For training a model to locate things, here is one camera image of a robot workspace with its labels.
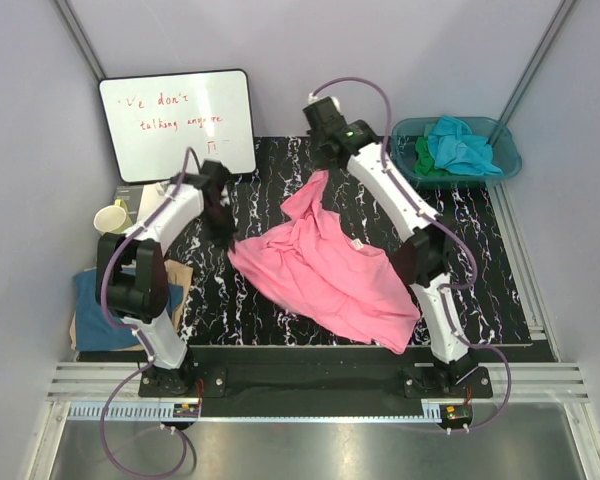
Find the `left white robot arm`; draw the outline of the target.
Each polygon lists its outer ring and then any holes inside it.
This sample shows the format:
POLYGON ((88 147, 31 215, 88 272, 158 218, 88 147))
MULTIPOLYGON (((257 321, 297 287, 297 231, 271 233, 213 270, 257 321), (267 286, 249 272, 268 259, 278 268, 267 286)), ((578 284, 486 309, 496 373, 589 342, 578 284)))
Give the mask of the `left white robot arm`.
POLYGON ((195 386, 189 349, 167 312, 169 282, 165 255, 194 219, 204 220, 210 240, 228 248, 236 232, 221 163, 205 160, 197 174, 169 180, 163 200, 141 221, 119 234, 105 233, 97 246, 96 292, 105 320, 126 330, 147 354, 145 378, 173 395, 195 386))

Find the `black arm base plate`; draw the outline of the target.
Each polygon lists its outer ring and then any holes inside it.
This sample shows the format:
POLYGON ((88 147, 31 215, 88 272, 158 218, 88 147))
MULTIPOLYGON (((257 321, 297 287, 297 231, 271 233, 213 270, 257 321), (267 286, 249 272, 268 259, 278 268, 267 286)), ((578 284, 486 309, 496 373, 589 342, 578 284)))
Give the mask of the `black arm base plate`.
POLYGON ((445 366, 426 347, 214 346, 191 348, 175 370, 150 368, 139 393, 200 398, 208 418, 359 421, 420 415, 424 400, 487 400, 493 388, 474 356, 445 366))

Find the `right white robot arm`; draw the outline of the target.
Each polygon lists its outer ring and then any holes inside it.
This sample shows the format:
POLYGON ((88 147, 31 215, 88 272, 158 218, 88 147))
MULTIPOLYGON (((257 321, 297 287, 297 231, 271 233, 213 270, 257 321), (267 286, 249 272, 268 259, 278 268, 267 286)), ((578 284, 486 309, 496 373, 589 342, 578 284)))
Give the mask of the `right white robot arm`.
POLYGON ((478 364, 464 339, 450 288, 450 223, 381 157, 386 148, 365 121, 345 120, 335 98, 311 95, 303 113, 317 148, 317 165, 340 168, 358 180, 388 215, 401 240, 390 263, 416 296, 433 355, 433 365, 412 381, 412 388, 422 394, 464 396, 478 364))

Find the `pink t shirt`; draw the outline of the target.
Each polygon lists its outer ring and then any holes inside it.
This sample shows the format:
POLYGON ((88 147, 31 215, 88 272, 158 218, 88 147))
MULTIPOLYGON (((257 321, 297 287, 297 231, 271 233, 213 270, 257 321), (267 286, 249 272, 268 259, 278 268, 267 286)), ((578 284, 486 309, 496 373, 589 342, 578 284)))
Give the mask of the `pink t shirt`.
POLYGON ((228 257, 262 295, 355 342, 401 354, 420 312, 386 253, 349 238, 322 205, 329 175, 317 171, 284 201, 288 221, 235 242, 228 257))

